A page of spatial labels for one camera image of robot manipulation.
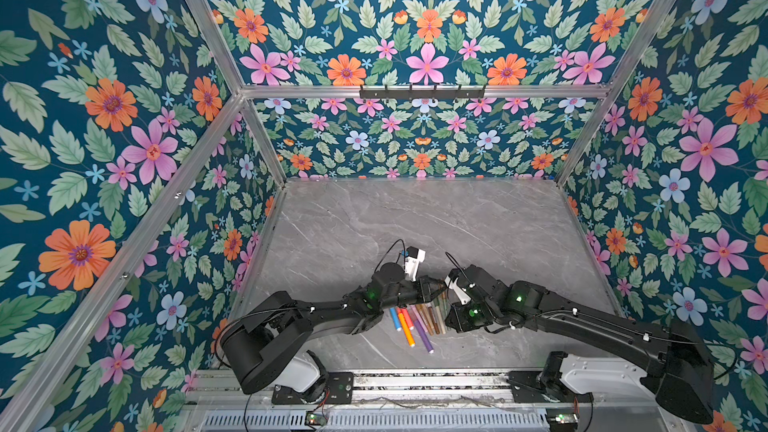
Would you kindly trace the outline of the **ochre brown marker pen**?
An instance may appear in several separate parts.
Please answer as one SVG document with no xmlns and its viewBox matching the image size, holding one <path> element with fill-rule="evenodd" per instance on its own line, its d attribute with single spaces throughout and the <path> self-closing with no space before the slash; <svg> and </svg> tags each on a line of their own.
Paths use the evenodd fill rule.
<svg viewBox="0 0 768 432">
<path fill-rule="evenodd" d="M 437 332 L 436 332 L 435 326 L 434 326 L 434 324 L 432 322 L 429 310 L 427 309 L 427 307 L 424 304 L 419 304 L 418 308 L 419 308 L 422 320 L 425 323 L 425 327 L 429 331 L 429 334 L 430 335 L 436 335 Z"/>
</svg>

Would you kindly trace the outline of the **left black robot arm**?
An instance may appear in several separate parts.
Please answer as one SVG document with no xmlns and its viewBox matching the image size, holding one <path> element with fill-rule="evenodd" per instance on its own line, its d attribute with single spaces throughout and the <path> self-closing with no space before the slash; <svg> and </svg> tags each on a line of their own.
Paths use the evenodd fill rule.
<svg viewBox="0 0 768 432">
<path fill-rule="evenodd" d="M 270 295 L 233 321 L 218 337 L 225 363 L 243 393 L 274 383 L 305 343 L 329 335 L 357 335 L 376 326 L 394 307 L 426 304 L 447 289 L 431 276 L 414 280 L 403 267 L 388 262 L 365 286 L 336 301 L 309 302 L 286 291 Z"/>
</svg>

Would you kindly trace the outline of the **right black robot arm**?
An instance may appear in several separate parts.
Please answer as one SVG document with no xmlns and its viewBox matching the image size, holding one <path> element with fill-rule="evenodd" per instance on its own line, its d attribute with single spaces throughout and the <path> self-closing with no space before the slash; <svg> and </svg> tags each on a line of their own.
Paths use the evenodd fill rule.
<svg viewBox="0 0 768 432">
<path fill-rule="evenodd" d="M 694 424 L 714 419 L 714 359 L 695 328 L 637 321 L 579 304 L 544 286 L 510 285 L 475 265 L 454 268 L 446 279 L 457 301 L 445 320 L 460 332 L 529 329 L 571 338 L 605 352 L 579 358 L 552 351 L 532 387 L 552 398 L 608 393 L 640 395 Z"/>
</svg>

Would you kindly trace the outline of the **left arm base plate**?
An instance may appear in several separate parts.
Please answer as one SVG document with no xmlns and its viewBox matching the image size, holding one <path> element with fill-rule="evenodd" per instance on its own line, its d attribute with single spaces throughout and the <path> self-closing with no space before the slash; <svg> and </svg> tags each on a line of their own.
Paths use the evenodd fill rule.
<svg viewBox="0 0 768 432">
<path fill-rule="evenodd" d="M 348 405 L 352 402 L 354 379 L 352 372 L 329 372 L 304 392 L 275 385 L 271 402 L 273 405 Z"/>
</svg>

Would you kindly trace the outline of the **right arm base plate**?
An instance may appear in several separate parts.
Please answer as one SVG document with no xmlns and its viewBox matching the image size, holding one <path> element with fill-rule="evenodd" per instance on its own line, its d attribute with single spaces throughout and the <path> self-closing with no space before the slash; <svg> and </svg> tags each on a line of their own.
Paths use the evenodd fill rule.
<svg viewBox="0 0 768 432">
<path fill-rule="evenodd" d="M 542 382 L 540 371 L 513 370 L 507 373 L 506 380 L 516 402 L 534 403 L 591 403 L 594 396 L 576 394 L 559 381 Z"/>
</svg>

